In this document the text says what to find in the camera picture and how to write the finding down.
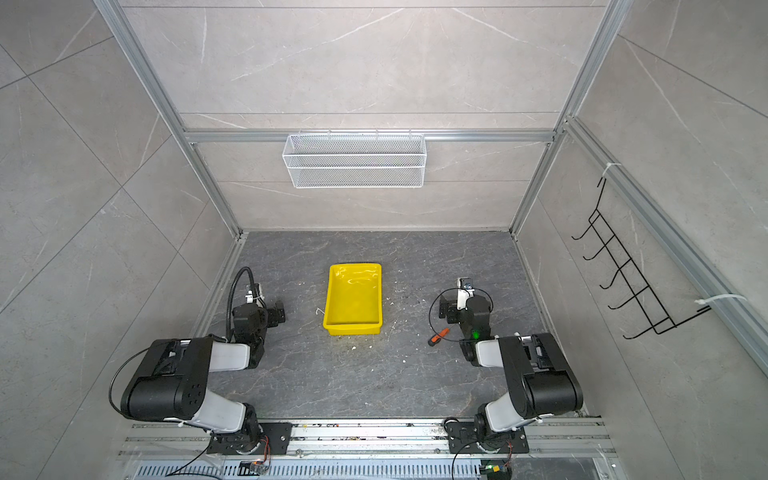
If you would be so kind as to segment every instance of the black mounting plate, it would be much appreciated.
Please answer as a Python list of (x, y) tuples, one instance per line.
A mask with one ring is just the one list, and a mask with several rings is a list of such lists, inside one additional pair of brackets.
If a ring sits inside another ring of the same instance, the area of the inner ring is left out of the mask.
[[(271, 455), (285, 455), (288, 452), (292, 423), (260, 423), (263, 434), (270, 439)], [(261, 442), (250, 455), (263, 455), (265, 442)], [(243, 448), (242, 442), (213, 442), (206, 453), (221, 453), (223, 455), (239, 455), (237, 450)]]
[[(445, 432), (448, 434), (448, 447), (451, 453), (487, 453), (483, 452), (477, 445), (472, 443), (470, 446), (462, 449), (462, 445), (470, 443), (475, 438), (474, 422), (447, 422)], [(519, 429), (517, 432), (509, 432), (509, 437), (502, 440), (489, 442), (489, 445), (483, 445), (490, 452), (495, 451), (499, 446), (501, 449), (497, 453), (509, 453), (507, 440), (512, 443), (512, 453), (528, 453), (528, 440), (525, 438), (525, 430)]]

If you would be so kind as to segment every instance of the orange screwdriver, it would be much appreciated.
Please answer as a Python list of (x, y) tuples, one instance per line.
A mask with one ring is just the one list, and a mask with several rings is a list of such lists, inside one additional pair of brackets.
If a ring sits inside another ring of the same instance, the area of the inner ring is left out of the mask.
[(435, 346), (438, 343), (440, 343), (440, 340), (442, 340), (442, 337), (448, 335), (448, 332), (451, 331), (451, 327), (448, 327), (447, 329), (443, 329), (442, 332), (438, 333), (437, 335), (433, 336), (431, 339), (429, 339), (429, 346)]

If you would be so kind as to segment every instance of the vertical metal post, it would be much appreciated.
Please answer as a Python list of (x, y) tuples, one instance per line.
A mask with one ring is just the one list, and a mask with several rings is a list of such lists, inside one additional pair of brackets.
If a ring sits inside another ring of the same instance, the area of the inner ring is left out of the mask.
[(221, 215), (224, 223), (230, 229), (232, 236), (238, 238), (242, 233), (242, 229), (237, 224), (237, 220), (235, 220), (232, 210), (224, 199), (224, 196), (221, 194), (213, 175), (210, 174), (208, 168), (205, 166), (202, 157), (185, 138), (184, 126), (181, 123), (179, 114), (176, 112), (176, 108), (170, 101), (157, 74), (147, 60), (144, 49), (141, 47), (141, 44), (136, 38), (136, 34), (128, 23), (128, 19), (125, 17), (122, 7), (116, 0), (94, 0), (94, 3), (101, 13), (101, 16), (104, 17), (104, 21), (107, 22), (107, 25), (109, 25), (109, 28), (112, 30), (114, 38), (123, 49), (123, 52), (128, 59), (128, 63), (133, 67), (136, 75), (144, 86), (144, 89), (152, 99), (157, 111), (160, 112), (161, 117), (168, 125), (170, 133), (179, 144), (179, 148), (181, 148), (182, 153), (184, 153), (187, 161), (189, 161), (197, 178), (199, 178), (200, 182), (203, 184), (205, 191), (208, 193), (210, 200), (214, 203), (219, 215)]
[(557, 125), (555, 126), (555, 137), (552, 145), (549, 145), (541, 156), (541, 160), (536, 167), (536, 171), (528, 183), (528, 189), (526, 189), (522, 200), (520, 201), (520, 207), (515, 214), (515, 218), (512, 220), (512, 225), (509, 226), (509, 232), (513, 237), (516, 237), (520, 233), (525, 218), (528, 216), (528, 212), (531, 211), (536, 196), (538, 195), (541, 185), (544, 183), (549, 169), (554, 163), (554, 158), (558, 154), (558, 150), (562, 143), (563, 127), (568, 117), (574, 116), (578, 113), (581, 104), (584, 103), (584, 99), (587, 97), (589, 87), (592, 86), (595, 76), (600, 70), (600, 66), (603, 64), (603, 60), (611, 49), (611, 45), (614, 43), (616, 34), (621, 28), (621, 24), (624, 23), (624, 19), (627, 17), (633, 0), (611, 0), (608, 7), (605, 9), (605, 15), (598, 27), (598, 32), (595, 34), (590, 45), (587, 57), (584, 60), (584, 64), (581, 66), (581, 70), (576, 76), (576, 82), (574, 83), (571, 93), (568, 95), (568, 99), (565, 101), (565, 106), (560, 112)]

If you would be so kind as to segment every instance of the white string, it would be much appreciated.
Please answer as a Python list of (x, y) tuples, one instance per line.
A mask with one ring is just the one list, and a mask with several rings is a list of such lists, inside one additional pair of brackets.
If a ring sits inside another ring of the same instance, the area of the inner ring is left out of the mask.
[(621, 164), (612, 164), (611, 162), (608, 162), (605, 164), (605, 170), (603, 170), (603, 174), (601, 177), (605, 177), (605, 174), (608, 172), (608, 169), (613, 167), (614, 165), (621, 165)]
[(694, 300), (694, 302), (698, 303), (699, 305), (706, 305), (709, 302), (713, 302), (714, 300), (719, 300), (721, 298), (737, 298), (739, 300), (746, 300), (746, 297), (742, 295), (736, 295), (735, 293), (723, 293), (721, 295), (711, 296), (710, 298)]

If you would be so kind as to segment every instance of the work surface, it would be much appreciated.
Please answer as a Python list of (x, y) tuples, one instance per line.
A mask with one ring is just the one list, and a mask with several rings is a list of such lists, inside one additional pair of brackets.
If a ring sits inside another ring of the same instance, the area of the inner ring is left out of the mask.
[[(213, 373), (208, 388), (254, 405), (260, 418), (472, 416), (504, 394), (503, 370), (472, 366), (458, 343), (428, 346), (427, 311), (469, 276), (493, 297), (493, 334), (545, 331), (512, 242), (503, 232), (251, 233), (237, 268), (251, 267), (268, 306), (285, 303), (287, 321), (269, 329), (257, 369)], [(323, 328), (329, 268), (352, 262), (382, 265), (379, 335)], [(246, 284), (244, 275), (235, 306)], [(223, 334), (225, 304), (212, 333)], [(446, 327), (436, 305), (432, 318), (438, 331)], [(447, 337), (458, 339), (458, 326)]]

